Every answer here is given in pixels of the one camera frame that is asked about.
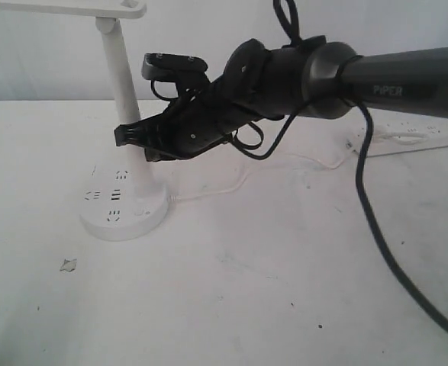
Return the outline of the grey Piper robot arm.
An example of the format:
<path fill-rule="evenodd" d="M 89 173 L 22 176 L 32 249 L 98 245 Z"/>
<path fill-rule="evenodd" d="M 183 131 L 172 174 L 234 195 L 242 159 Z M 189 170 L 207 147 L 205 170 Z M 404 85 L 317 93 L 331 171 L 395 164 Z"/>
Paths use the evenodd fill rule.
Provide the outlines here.
<path fill-rule="evenodd" d="M 205 70 L 199 58 L 147 54 L 143 77 L 174 84 L 178 95 L 162 113 L 117 127 L 117 145 L 144 148 L 149 162 L 192 159 L 223 143 L 255 159 L 237 131 L 263 119 L 333 120 L 355 106 L 448 119 L 448 47 L 360 56 L 323 36 L 277 50 L 252 39 L 214 81 Z"/>

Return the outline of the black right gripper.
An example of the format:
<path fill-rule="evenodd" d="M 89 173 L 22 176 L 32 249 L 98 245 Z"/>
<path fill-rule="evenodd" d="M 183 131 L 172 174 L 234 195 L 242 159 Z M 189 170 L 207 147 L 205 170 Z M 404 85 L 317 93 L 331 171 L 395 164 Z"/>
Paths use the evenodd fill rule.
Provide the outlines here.
<path fill-rule="evenodd" d="M 272 51 L 252 38 L 232 52 L 214 81 L 206 73 L 179 76 L 172 82 L 177 99 L 160 114 L 116 127 L 116 146 L 144 147 L 147 162 L 165 162 L 235 142 L 241 127 L 273 116 L 272 58 Z"/>

